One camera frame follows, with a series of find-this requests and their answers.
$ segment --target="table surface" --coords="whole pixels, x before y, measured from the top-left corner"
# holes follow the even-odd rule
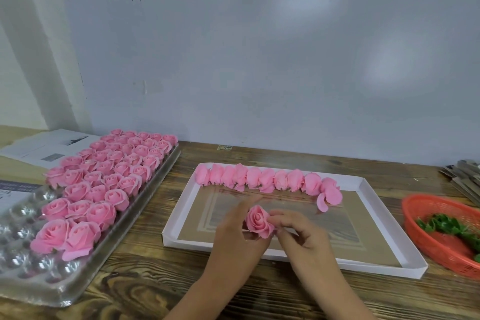
[[[195,167],[202,162],[243,163],[361,176],[402,224],[401,199],[423,192],[473,204],[438,167],[267,149],[181,142],[181,156],[144,212],[108,258],[86,292],[67,308],[0,299],[0,319],[158,319],[200,277],[208,253],[163,247],[161,233]],[[458,276],[427,258],[421,280],[343,271],[379,319],[480,319],[480,281]],[[221,319],[323,319],[289,263],[262,260],[225,308]]]

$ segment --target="white board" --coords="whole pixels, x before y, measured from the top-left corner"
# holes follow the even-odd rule
[[[479,0],[65,0],[95,134],[480,159]]]

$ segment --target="paper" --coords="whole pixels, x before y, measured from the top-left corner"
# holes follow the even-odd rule
[[[343,191],[343,201],[329,206],[325,213],[317,210],[315,197],[300,191],[262,194],[258,190],[237,192],[220,185],[201,187],[178,235],[179,240],[213,243],[215,228],[225,214],[248,196],[261,197],[258,204],[267,212],[288,209],[301,212],[314,224],[325,228],[336,258],[401,267],[397,257],[355,191]],[[281,250],[276,237],[270,249]]]
[[[98,135],[58,129],[19,139],[0,149],[0,155],[50,169],[58,166],[63,157],[75,155],[99,138]]]
[[[41,185],[0,180],[0,215],[25,199]]]

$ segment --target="metal tray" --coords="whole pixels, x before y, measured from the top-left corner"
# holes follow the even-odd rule
[[[117,214],[115,224],[102,233],[89,256],[64,262],[62,253],[38,254],[30,243],[45,224],[41,208],[61,196],[62,189],[44,185],[0,217],[0,296],[57,308],[72,305],[93,280],[134,224],[180,156],[177,145],[153,178],[130,199],[130,206]]]

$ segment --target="pink rose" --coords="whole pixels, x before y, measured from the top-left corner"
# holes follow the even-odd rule
[[[161,140],[157,144],[157,147],[159,147],[161,150],[163,150],[164,154],[169,154],[170,151],[172,150],[172,144],[167,141],[167,140]]]
[[[210,170],[203,163],[199,164],[195,169],[195,181],[199,185],[208,186],[210,185]]]
[[[65,168],[63,167],[53,167],[43,174],[46,177],[45,182],[49,184],[54,189],[57,186],[65,186],[63,183],[63,175],[65,174]]]
[[[122,146],[128,143],[128,137],[126,135],[120,135],[115,138],[115,143],[120,143]]]
[[[105,193],[107,188],[104,184],[99,184],[98,186],[92,187],[90,191],[85,195],[85,200],[91,202],[101,202],[105,199]]]
[[[100,234],[100,227],[95,222],[76,223],[70,229],[67,240],[65,240],[62,260],[68,262],[89,255],[93,250],[93,245],[100,239]]]
[[[42,214],[49,222],[55,219],[65,219],[68,214],[68,204],[70,202],[66,198],[57,198],[42,208]]]
[[[110,150],[98,150],[92,154],[92,159],[97,162],[105,162],[107,160],[107,155],[110,153]]]
[[[342,202],[343,195],[335,186],[328,186],[324,190],[323,194],[325,194],[325,200],[327,200],[329,204],[339,205],[339,203]]]
[[[85,148],[85,149],[82,149],[80,152],[78,152],[77,156],[80,156],[84,160],[91,160],[92,154],[94,153],[95,151],[92,148]]]
[[[121,150],[111,151],[106,155],[106,160],[111,161],[114,165],[116,165],[118,162],[123,160],[123,152]]]
[[[245,190],[245,182],[247,181],[248,168],[241,163],[235,165],[235,172],[233,173],[233,182],[236,183],[235,190],[242,192]]]
[[[95,151],[102,151],[105,149],[106,146],[107,146],[107,142],[104,142],[102,140],[97,140],[93,143],[90,143],[90,148]]]
[[[249,189],[256,189],[258,187],[260,184],[258,180],[261,174],[262,172],[258,167],[252,167],[248,170],[246,183]]]
[[[70,202],[79,202],[90,191],[91,186],[87,181],[82,181],[80,183],[74,183],[67,186],[63,190],[63,196],[66,197]]]
[[[117,189],[120,180],[123,176],[120,173],[113,173],[105,176],[103,179],[105,181],[105,187],[107,190]]]
[[[121,151],[122,150],[122,143],[119,142],[113,142],[113,143],[107,143],[106,144],[106,150],[111,150],[111,151]]]
[[[142,178],[136,174],[124,177],[118,182],[118,188],[125,191],[129,197],[137,195],[141,186]]]
[[[210,169],[210,178],[209,181],[212,185],[219,185],[220,180],[222,179],[223,171],[225,169],[223,166],[214,163],[212,168]]]
[[[326,213],[328,211],[328,205],[325,202],[325,194],[321,193],[317,197],[317,208],[320,210],[322,213]]]
[[[107,143],[113,143],[115,142],[115,136],[113,134],[107,134],[107,135],[101,136],[100,140]]]
[[[163,157],[165,156],[165,153],[163,153],[163,149],[159,147],[150,148],[150,150],[148,151],[148,154],[153,154],[154,156],[157,156],[160,162],[163,161]]]
[[[273,184],[277,190],[286,190],[289,187],[289,182],[287,180],[287,173],[284,170],[279,170],[275,172],[273,177]]]
[[[253,206],[245,219],[247,229],[252,233],[257,233],[259,237],[267,239],[275,229],[275,226],[267,221],[268,217],[270,215],[260,205]]]
[[[145,157],[149,153],[149,148],[147,146],[144,146],[144,145],[139,145],[139,146],[136,146],[133,149],[132,153],[136,153],[141,157]]]
[[[320,187],[322,185],[321,177],[315,172],[305,175],[305,181],[300,186],[300,190],[310,196],[320,195]]]
[[[325,189],[329,186],[333,186],[334,188],[340,188],[340,187],[337,187],[337,182],[333,179],[333,178],[330,178],[330,177],[325,177],[322,181],[321,181],[321,190],[322,192],[325,191]]]
[[[303,173],[298,168],[287,173],[286,179],[291,192],[295,192],[300,189],[302,184],[305,182]]]
[[[133,144],[135,147],[140,146],[142,144],[142,139],[140,137],[134,136],[132,138],[128,138],[127,143]]]
[[[62,178],[59,186],[69,186],[82,182],[84,179],[84,172],[82,170],[68,170],[66,171]]]
[[[77,202],[71,202],[68,205],[67,218],[73,220],[76,223],[87,221],[87,210],[92,206],[92,201],[80,200]]]
[[[179,142],[179,139],[177,138],[177,136],[176,136],[176,135],[173,135],[173,134],[165,134],[165,135],[163,136],[163,140],[170,142],[170,143],[172,144],[172,146],[174,146],[174,147],[175,147],[175,146],[178,144],[178,142]]]
[[[95,171],[95,167],[97,166],[97,161],[94,159],[86,159],[84,160],[81,165],[79,166],[81,170],[87,172]]]
[[[134,150],[135,146],[132,144],[132,143],[127,143],[127,144],[124,144],[122,147],[121,147],[121,151],[126,154],[126,155],[129,155],[132,153],[132,151]]]
[[[66,170],[78,170],[79,165],[84,161],[80,156],[68,156],[60,161],[60,166]]]
[[[62,250],[70,231],[70,222],[56,219],[47,222],[30,243],[30,249],[37,253],[48,254],[52,249]]]
[[[90,183],[91,187],[98,185],[103,185],[103,173],[100,171],[88,172],[83,178],[85,181]]]
[[[152,170],[148,166],[131,166],[130,173],[141,177],[142,182],[148,182],[152,178]]]
[[[128,164],[128,162],[118,162],[113,168],[113,171],[116,174],[128,176],[130,174],[130,165]]]
[[[119,212],[124,212],[130,204],[127,193],[120,189],[108,190],[105,201],[112,204]]]
[[[139,156],[136,153],[129,154],[125,156],[123,160],[128,163],[130,166],[136,166],[142,163],[142,156]]]
[[[160,158],[154,154],[147,154],[143,158],[143,162],[141,163],[143,166],[150,167],[151,171],[155,171],[160,165]]]
[[[138,132],[137,137],[141,138],[142,141],[145,141],[147,138],[150,138],[150,133]]]
[[[161,141],[163,139],[163,136],[160,133],[152,133],[150,134],[150,138],[153,139],[154,141]]]
[[[115,222],[117,210],[110,202],[94,203],[87,210],[87,221],[97,223],[100,230],[104,232]]]
[[[142,146],[145,146],[145,147],[148,147],[148,148],[152,148],[156,144],[157,144],[157,141],[153,140],[152,138],[147,138],[144,141],[142,141],[142,143],[141,143]]]
[[[137,136],[137,132],[135,132],[135,130],[127,130],[123,133],[123,135],[127,136],[128,138],[133,138]]]
[[[123,134],[123,130],[122,129],[113,129],[111,132],[110,132],[111,135],[114,135],[114,136],[121,136]]]
[[[235,168],[233,168],[233,166],[226,166],[222,178],[220,179],[220,184],[229,189],[233,189],[235,187],[235,182],[233,182],[234,173]]]
[[[258,178],[258,184],[260,185],[260,192],[269,194],[275,190],[275,185],[273,184],[273,177],[275,176],[275,171],[271,168],[265,168],[260,177]]]
[[[113,171],[113,162],[111,160],[106,160],[105,162],[99,162],[96,165],[96,170],[98,172],[103,173],[103,175],[111,175],[115,173],[115,171]]]

